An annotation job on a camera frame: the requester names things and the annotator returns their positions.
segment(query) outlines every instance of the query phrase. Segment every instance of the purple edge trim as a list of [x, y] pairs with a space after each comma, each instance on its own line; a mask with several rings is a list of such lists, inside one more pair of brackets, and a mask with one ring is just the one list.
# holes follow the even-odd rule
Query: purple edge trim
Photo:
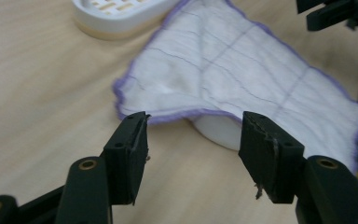
[[[149, 41], [146, 43], [146, 45], [144, 46], [144, 49], [147, 48], [147, 46], [156, 38], [157, 35], [159, 35], [159, 33], [162, 31], [163, 28], [165, 28], [168, 23], [171, 21], [172, 17], [182, 8], [184, 7], [190, 0], [181, 0], [176, 6], [175, 8], [168, 14], [167, 18], [164, 20], [164, 22], [161, 24], [161, 27], [158, 28], [158, 30], [156, 30], [155, 33], [152, 34], [152, 37], [149, 39]], [[275, 34], [273, 34], [270, 29], [264, 25], [263, 23], [257, 22], [257, 21], [252, 21], [249, 20], [246, 17], [246, 14], [244, 12], [242, 12], [239, 8], [237, 8], [236, 6], [234, 6], [234, 4], [232, 4], [232, 2], [230, 0], [225, 0], [226, 3], [228, 4], [229, 7], [233, 8], [235, 11], [237, 11], [240, 15], [242, 15], [246, 20], [253, 22], [254, 24], [256, 24], [257, 26], [259, 26], [261, 29], [263, 29], [267, 34], [269, 34], [270, 36], [272, 36], [273, 38], [275, 38], [277, 41], [279, 41], [281, 44], [283, 44], [284, 46], [286, 46], [290, 51], [292, 51], [299, 60], [301, 60], [302, 62], [304, 62], [305, 64], [309, 65], [307, 62], [305, 62], [305, 60], [298, 55], [298, 53], [292, 49], [292, 47], [290, 47], [289, 45], [287, 45], [286, 43], [282, 42]], [[121, 113], [120, 110], [120, 106], [123, 104], [124, 102], [124, 94], [123, 92], [120, 90], [120, 87], [122, 85], [124, 85], [124, 83], [130, 78], [130, 73], [133, 69], [134, 63], [135, 63], [136, 59], [131, 61], [130, 64], [130, 68], [127, 70], [126, 74], [124, 75], [124, 77], [119, 78], [113, 85], [113, 91], [115, 93], [115, 95], [117, 96], [117, 102], [116, 102], [116, 110], [117, 110], [117, 114], [118, 117], [120, 119], [124, 119], [126, 117], [126, 115], [124, 115], [123, 113]], [[341, 93], [350, 101], [358, 104], [357, 101], [354, 101], [349, 94], [347, 93], [347, 91], [332, 77], [328, 76], [327, 74], [325, 74], [322, 70], [315, 68], [315, 67], [311, 67], [312, 69], [317, 70], [320, 74], [322, 74], [327, 80], [329, 80], [334, 86], [336, 86]], [[196, 116], [202, 116], [202, 115], [215, 115], [215, 116], [227, 116], [231, 119], [236, 120], [237, 122], [241, 123], [241, 119], [237, 118], [235, 115], [228, 113], [226, 111], [219, 111], [219, 110], [211, 110], [211, 109], [196, 109], [196, 110], [188, 110], [188, 111], [183, 111], [183, 112], [178, 112], [169, 116], [159, 116], [157, 118], [152, 118], [151, 120], [149, 120], [150, 124], [159, 124], [162, 122], [170, 122], [170, 121], [175, 121], [178, 119], [184, 119], [184, 118], [189, 118], [189, 117], [196, 117]], [[353, 142], [357, 142], [358, 141], [358, 132], [354, 135], [353, 137]], [[358, 150], [355, 151], [355, 155], [353, 155], [354, 158], [357, 158], [358, 156]], [[356, 172], [358, 170], [358, 163], [357, 161], [355, 161], [355, 167], [349, 167], [349, 169], [351, 170], [351, 172]]]

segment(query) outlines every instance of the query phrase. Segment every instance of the white soap dish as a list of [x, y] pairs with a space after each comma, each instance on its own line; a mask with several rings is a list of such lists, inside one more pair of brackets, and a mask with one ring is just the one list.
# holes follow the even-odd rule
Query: white soap dish
[[76, 25], [100, 39], [129, 37], [160, 21], [180, 0], [72, 0]]

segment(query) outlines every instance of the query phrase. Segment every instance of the towel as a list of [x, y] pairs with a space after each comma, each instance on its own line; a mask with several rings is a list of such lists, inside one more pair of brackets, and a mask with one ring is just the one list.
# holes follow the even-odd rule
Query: towel
[[263, 114], [306, 148], [357, 169], [358, 103], [228, 0], [183, 0], [113, 86], [120, 118], [191, 119], [239, 149], [243, 111]]

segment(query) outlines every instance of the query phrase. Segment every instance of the table surface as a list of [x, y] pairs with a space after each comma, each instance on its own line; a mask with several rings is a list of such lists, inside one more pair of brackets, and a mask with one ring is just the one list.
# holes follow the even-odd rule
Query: table surface
[[[234, 3], [358, 98], [358, 30], [307, 32], [295, 0]], [[156, 28], [103, 41], [76, 28], [69, 0], [0, 0], [0, 194], [27, 203], [101, 153], [120, 123], [111, 85]], [[114, 206], [115, 223], [296, 223], [294, 204], [257, 201], [237, 152], [189, 121], [150, 126], [148, 140], [136, 205]]]

